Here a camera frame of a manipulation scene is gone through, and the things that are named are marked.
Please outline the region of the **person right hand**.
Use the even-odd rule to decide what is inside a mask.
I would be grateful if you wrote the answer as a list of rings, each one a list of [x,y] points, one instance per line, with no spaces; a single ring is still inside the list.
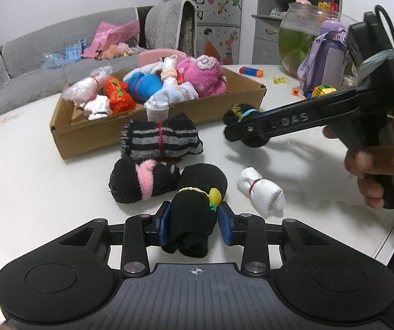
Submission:
[[[390,119],[394,130],[394,118]],[[394,176],[394,145],[368,147],[355,155],[346,154],[346,170],[356,176],[359,192],[372,209],[384,207],[384,187],[374,180],[375,175]]]

